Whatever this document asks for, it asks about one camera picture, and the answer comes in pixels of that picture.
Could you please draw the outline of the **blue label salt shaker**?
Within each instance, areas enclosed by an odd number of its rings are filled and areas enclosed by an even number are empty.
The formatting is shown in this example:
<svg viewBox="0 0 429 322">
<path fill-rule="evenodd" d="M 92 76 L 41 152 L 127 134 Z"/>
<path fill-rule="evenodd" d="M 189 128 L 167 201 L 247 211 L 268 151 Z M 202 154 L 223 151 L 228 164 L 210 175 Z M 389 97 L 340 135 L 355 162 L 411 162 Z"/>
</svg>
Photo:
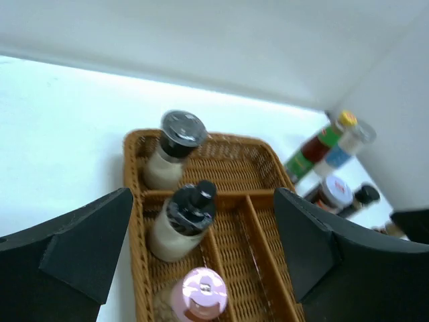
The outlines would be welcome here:
<svg viewBox="0 0 429 322">
<path fill-rule="evenodd" d="M 326 156 L 314 167 L 320 177 L 326 177 L 341 168 L 355 157 L 365 146 L 372 144 L 377 137 L 376 131 L 364 121 L 348 129 Z"/>
</svg>

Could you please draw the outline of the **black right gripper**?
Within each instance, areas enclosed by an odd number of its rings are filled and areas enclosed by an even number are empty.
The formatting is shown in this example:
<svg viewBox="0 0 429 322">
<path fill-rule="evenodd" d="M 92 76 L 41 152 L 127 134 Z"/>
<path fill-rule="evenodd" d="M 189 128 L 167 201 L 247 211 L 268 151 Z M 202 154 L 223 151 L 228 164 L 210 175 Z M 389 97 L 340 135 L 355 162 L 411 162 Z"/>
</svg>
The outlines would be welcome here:
<svg viewBox="0 0 429 322">
<path fill-rule="evenodd" d="M 428 212 L 428 209 L 396 211 L 390 219 L 410 241 L 428 245 Z"/>
</svg>

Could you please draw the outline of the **pink cap spice jar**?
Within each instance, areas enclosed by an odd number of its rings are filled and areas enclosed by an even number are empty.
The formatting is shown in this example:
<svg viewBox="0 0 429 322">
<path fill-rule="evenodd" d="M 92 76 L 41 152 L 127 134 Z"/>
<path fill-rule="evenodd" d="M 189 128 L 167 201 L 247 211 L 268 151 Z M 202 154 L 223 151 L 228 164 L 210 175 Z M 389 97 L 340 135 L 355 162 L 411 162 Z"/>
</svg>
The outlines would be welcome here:
<svg viewBox="0 0 429 322">
<path fill-rule="evenodd" d="M 210 268 L 195 268 L 154 297 L 155 321 L 214 321 L 227 308 L 228 291 Z"/>
</svg>

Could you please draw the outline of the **white lid red label jar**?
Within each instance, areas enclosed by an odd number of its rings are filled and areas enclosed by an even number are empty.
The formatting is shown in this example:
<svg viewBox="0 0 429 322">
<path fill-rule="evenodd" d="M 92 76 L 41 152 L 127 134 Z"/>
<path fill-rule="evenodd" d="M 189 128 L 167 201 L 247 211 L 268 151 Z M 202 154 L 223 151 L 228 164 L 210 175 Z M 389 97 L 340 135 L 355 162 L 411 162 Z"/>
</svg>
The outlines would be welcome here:
<svg viewBox="0 0 429 322">
<path fill-rule="evenodd" d="M 338 213 L 353 201 L 353 192 L 341 178 L 330 175 L 322 179 L 313 203 L 331 213 Z"/>
</svg>

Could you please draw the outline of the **yellow label oil bottle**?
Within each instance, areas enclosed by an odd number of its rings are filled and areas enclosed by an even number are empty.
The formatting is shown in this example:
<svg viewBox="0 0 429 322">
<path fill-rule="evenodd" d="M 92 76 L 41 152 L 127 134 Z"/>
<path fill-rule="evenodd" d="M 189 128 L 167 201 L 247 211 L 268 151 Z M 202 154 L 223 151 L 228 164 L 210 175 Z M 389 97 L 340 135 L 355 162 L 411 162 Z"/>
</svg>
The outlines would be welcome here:
<svg viewBox="0 0 429 322">
<path fill-rule="evenodd" d="M 371 230 L 388 235 L 391 237 L 400 238 L 403 240 L 409 240 L 406 233 L 407 224 L 395 221 L 387 221 L 381 226 L 372 227 Z"/>
</svg>

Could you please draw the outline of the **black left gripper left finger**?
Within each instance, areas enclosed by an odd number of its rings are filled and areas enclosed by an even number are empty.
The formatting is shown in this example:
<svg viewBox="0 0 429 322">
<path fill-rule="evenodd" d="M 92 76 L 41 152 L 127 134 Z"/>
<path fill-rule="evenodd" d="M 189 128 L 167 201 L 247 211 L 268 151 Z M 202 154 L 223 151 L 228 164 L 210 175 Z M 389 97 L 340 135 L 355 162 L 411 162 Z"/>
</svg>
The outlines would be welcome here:
<svg viewBox="0 0 429 322">
<path fill-rule="evenodd" d="M 1 237 L 1 320 L 96 321 L 132 207 L 131 190 L 120 188 Z"/>
</svg>

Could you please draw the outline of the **green label sauce bottle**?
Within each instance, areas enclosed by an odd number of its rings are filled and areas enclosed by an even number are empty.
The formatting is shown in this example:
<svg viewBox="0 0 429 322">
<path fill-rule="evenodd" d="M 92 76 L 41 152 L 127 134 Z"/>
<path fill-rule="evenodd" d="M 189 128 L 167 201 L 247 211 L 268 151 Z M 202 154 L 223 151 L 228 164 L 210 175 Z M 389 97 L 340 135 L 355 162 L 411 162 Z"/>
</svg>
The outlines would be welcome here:
<svg viewBox="0 0 429 322">
<path fill-rule="evenodd" d="M 304 142 L 284 163 L 286 174 L 293 184 L 304 178 L 340 140 L 343 134 L 357 125 L 350 111 L 342 111 L 330 124 Z"/>
</svg>

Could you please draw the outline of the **clear lid salt grinder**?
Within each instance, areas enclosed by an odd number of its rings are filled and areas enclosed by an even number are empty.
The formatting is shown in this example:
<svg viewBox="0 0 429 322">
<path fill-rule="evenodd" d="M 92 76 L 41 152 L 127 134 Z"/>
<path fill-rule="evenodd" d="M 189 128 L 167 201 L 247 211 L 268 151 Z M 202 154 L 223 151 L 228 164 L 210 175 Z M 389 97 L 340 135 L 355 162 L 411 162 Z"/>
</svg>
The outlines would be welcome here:
<svg viewBox="0 0 429 322">
<path fill-rule="evenodd" d="M 161 136 L 155 151 L 146 162 L 143 180 L 151 190 L 174 190 L 182 178 L 184 165 L 208 134 L 194 114 L 171 110 L 161 120 Z"/>
</svg>

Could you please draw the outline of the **black top salt grinder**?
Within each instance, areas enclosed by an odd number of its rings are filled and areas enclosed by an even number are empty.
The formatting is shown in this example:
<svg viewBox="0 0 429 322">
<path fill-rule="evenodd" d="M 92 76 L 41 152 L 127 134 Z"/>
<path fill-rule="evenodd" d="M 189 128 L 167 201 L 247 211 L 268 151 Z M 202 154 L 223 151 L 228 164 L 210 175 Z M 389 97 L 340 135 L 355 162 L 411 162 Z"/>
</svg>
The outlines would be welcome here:
<svg viewBox="0 0 429 322">
<path fill-rule="evenodd" d="M 217 214 L 217 188 L 209 180 L 186 184 L 167 198 L 149 232 L 149 249 L 164 262 L 176 262 L 204 238 Z"/>
</svg>

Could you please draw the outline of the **black cap spice grinder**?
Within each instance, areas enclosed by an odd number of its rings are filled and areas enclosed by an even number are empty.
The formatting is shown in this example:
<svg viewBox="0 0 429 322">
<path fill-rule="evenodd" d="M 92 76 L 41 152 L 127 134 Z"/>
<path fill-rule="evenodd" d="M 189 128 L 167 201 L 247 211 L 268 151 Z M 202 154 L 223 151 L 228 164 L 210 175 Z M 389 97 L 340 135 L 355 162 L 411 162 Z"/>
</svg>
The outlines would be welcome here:
<svg viewBox="0 0 429 322">
<path fill-rule="evenodd" d="M 347 219 L 379 200 L 380 194 L 374 186 L 362 184 L 359 189 L 353 193 L 352 203 L 344 209 L 341 209 L 337 215 L 343 219 Z"/>
</svg>

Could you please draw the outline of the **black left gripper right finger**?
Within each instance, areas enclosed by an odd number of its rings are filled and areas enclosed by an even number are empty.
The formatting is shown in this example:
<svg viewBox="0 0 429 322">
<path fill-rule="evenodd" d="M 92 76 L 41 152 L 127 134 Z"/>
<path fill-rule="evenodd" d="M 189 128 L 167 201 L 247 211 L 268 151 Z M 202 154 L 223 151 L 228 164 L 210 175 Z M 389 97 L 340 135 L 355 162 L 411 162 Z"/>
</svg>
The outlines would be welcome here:
<svg viewBox="0 0 429 322">
<path fill-rule="evenodd" d="M 428 320 L 426 244 L 367 229 L 285 188 L 273 203 L 307 321 Z"/>
</svg>

